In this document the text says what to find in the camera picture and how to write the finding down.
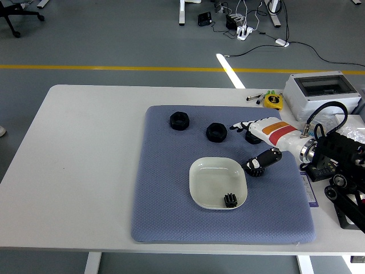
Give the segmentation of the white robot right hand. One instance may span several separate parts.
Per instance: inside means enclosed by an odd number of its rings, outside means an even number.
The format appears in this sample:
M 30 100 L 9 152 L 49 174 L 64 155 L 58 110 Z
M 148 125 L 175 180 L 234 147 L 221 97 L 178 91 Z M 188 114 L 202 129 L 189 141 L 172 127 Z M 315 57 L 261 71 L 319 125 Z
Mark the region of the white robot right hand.
M 271 146 L 270 149 L 249 159 L 243 165 L 243 169 L 247 172 L 253 174 L 263 171 L 266 167 L 278 162 L 284 151 L 290 152 L 301 163 L 311 162 L 309 154 L 310 148 L 314 145 L 314 139 L 310 136 L 303 137 L 300 130 L 276 117 L 239 122 L 230 126 L 230 129 L 237 132 L 246 130 Z

